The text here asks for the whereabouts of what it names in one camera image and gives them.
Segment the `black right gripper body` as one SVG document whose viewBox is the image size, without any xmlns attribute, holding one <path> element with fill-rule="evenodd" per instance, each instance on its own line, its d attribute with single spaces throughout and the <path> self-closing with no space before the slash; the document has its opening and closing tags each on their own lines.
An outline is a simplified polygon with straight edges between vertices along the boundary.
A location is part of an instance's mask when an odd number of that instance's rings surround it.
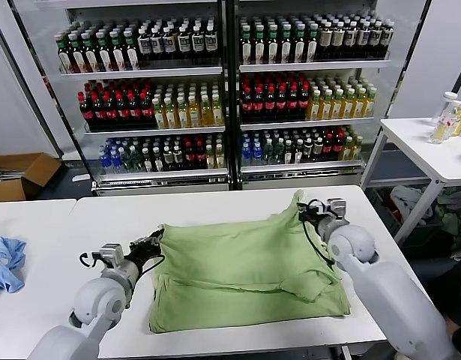
<svg viewBox="0 0 461 360">
<path fill-rule="evenodd" d="M 315 228 L 324 227 L 328 223 L 327 206 L 325 204 L 310 204 L 307 209 L 307 221 Z"/>
</svg>

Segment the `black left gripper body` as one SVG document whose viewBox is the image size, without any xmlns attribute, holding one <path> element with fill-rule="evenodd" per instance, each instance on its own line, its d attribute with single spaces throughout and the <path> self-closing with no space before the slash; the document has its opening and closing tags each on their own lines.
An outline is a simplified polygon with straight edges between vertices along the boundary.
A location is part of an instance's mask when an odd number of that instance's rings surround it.
<svg viewBox="0 0 461 360">
<path fill-rule="evenodd" d="M 136 265 L 138 269 L 155 257 L 155 245 L 150 243 L 131 243 L 130 252 L 124 258 Z"/>
</svg>

